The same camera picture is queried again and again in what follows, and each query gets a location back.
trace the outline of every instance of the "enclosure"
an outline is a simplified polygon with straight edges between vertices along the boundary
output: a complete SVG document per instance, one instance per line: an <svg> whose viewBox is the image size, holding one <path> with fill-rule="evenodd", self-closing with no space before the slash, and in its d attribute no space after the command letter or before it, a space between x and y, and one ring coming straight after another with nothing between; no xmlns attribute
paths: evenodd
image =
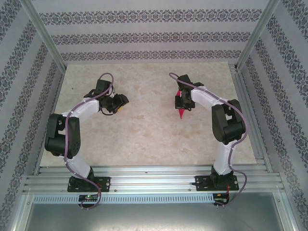
<svg viewBox="0 0 308 231"><path fill-rule="evenodd" d="M0 7L0 230L308 230L308 0ZM44 148L47 122L106 72L129 103L80 125L79 152L110 177L84 211L86 192L67 191L63 158ZM211 111L196 104L180 118L170 72L240 102L248 136L233 166L247 184L226 208L212 205L225 191L196 188L218 153Z"/></svg>

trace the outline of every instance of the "red object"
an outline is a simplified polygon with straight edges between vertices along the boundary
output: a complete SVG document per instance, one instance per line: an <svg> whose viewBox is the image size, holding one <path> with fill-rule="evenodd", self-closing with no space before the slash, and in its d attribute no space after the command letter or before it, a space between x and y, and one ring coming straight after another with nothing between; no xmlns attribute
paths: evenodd
<svg viewBox="0 0 308 231"><path fill-rule="evenodd" d="M180 96L181 95L181 91L179 90L178 93L177 93L177 96ZM179 109L179 114L180 114L180 118L182 119L183 117L183 114L184 114L184 109Z"/></svg>

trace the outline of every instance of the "table surface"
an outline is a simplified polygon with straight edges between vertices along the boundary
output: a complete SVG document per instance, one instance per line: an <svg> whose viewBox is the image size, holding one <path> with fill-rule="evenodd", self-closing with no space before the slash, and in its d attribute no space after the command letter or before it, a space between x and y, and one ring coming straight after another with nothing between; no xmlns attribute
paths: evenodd
<svg viewBox="0 0 308 231"><path fill-rule="evenodd" d="M200 105L183 119L174 108L178 86L168 76L188 74L210 91L237 99L226 62L181 64L88 64L69 65L55 113L78 104L95 88L98 77L110 72L116 93L129 103L113 116L96 113L80 126L80 152L91 166L211 165L218 141L212 133L211 112ZM255 164L247 138L236 147L234 162ZM63 159L44 150L41 166L63 166Z"/></svg>

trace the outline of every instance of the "ventilation slot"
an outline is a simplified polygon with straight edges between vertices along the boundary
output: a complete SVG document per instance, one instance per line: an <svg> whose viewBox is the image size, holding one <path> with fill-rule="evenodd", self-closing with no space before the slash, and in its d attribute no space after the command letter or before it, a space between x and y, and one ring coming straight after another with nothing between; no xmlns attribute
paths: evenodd
<svg viewBox="0 0 308 231"><path fill-rule="evenodd" d="M79 195L36 195L35 204L77 204ZM133 194L103 194L102 204L172 204L172 203L213 203L211 193L188 194L155 194L155 195L133 195Z"/></svg>

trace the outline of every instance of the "metal panel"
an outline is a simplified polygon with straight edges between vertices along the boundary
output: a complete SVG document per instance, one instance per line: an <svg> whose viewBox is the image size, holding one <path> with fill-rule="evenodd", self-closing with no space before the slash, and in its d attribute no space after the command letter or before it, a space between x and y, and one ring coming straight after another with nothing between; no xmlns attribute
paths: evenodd
<svg viewBox="0 0 308 231"><path fill-rule="evenodd" d="M90 211L77 205L33 205L28 231L280 231L271 193L245 193L230 206L210 203L102 204Z"/></svg>
<svg viewBox="0 0 308 231"><path fill-rule="evenodd" d="M31 207L33 203L33 195L22 195L19 201L15 219L11 226L11 231L22 231L25 230L26 224L31 212Z"/></svg>
<svg viewBox="0 0 308 231"><path fill-rule="evenodd" d="M274 192L273 197L278 209L279 217L283 226L283 229L290 231L298 231L298 226L295 221L294 214L290 207L290 203L285 192Z"/></svg>

